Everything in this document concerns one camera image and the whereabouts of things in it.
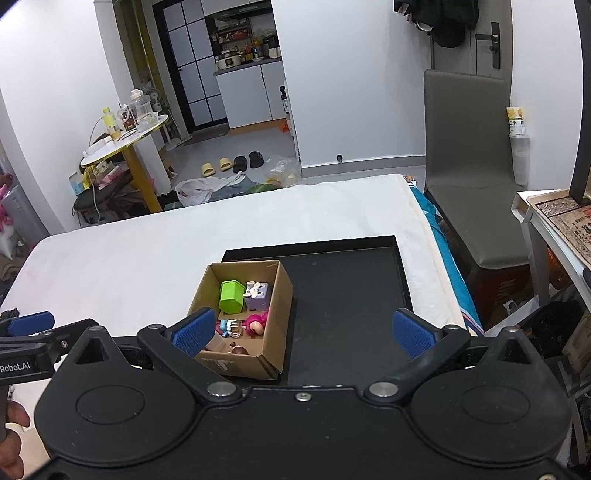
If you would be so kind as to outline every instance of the finger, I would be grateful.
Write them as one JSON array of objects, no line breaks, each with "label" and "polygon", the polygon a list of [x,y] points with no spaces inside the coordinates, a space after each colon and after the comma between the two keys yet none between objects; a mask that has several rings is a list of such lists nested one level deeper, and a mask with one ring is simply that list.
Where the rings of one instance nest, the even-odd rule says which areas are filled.
[{"label": "finger", "polygon": [[8,400],[7,412],[7,422],[18,423],[23,427],[31,425],[31,417],[20,403]]},{"label": "finger", "polygon": [[25,474],[25,466],[22,462],[22,458],[18,457],[16,463],[11,466],[3,467],[2,470],[12,479],[17,480],[22,478]]},{"label": "finger", "polygon": [[0,466],[11,466],[17,462],[21,453],[21,438],[18,433],[6,429],[6,440],[0,443]]}]

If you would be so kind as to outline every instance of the metal bolt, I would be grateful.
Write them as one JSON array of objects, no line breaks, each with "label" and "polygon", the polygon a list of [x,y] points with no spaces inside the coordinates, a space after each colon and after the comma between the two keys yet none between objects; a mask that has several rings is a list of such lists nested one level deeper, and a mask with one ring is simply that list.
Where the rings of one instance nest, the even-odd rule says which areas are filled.
[{"label": "metal bolt", "polygon": [[390,382],[376,382],[369,386],[369,392],[376,397],[393,397],[398,393],[398,386]]},{"label": "metal bolt", "polygon": [[230,382],[214,382],[207,387],[207,392],[214,397],[229,397],[236,391],[236,385]]},{"label": "metal bolt", "polygon": [[312,395],[308,392],[299,392],[295,394],[295,399],[297,401],[310,401],[312,400]]}]

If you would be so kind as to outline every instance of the desk leg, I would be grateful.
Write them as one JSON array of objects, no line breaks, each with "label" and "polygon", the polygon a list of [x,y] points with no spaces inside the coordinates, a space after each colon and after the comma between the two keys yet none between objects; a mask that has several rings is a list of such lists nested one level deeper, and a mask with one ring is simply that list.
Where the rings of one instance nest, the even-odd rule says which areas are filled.
[{"label": "desk leg", "polygon": [[123,156],[125,157],[125,162],[127,163],[129,171],[134,178],[134,183],[137,188],[139,188],[139,192],[142,194],[142,197],[148,205],[148,210],[150,210],[150,213],[162,212],[162,207],[158,203],[156,194],[152,189],[152,185],[150,185],[150,181],[146,176],[144,167],[139,161],[138,155],[135,152],[133,145],[123,150]]},{"label": "desk leg", "polygon": [[535,227],[529,223],[521,224],[521,230],[530,261],[531,282],[538,305],[543,307],[550,302],[550,265],[548,263],[548,245]]}]

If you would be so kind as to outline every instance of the black slipper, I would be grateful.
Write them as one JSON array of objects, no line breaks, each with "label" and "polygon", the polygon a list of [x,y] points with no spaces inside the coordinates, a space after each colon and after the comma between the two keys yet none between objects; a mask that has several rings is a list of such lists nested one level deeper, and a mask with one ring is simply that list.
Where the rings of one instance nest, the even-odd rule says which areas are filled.
[{"label": "black slipper", "polygon": [[261,152],[251,152],[248,157],[251,159],[251,168],[259,168],[265,164],[265,159],[262,157]]},{"label": "black slipper", "polygon": [[239,171],[246,171],[246,157],[240,155],[239,157],[234,158],[234,166],[232,167],[232,171],[234,173],[238,173]]}]

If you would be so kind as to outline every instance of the pink plush toy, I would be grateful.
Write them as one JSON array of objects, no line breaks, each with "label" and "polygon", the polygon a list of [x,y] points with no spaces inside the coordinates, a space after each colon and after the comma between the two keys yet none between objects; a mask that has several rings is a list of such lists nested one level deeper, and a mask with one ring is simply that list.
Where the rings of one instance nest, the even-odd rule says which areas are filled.
[{"label": "pink plush toy", "polygon": [[249,336],[262,335],[265,333],[267,325],[267,312],[259,315],[257,313],[250,315],[245,322],[246,334]]}]

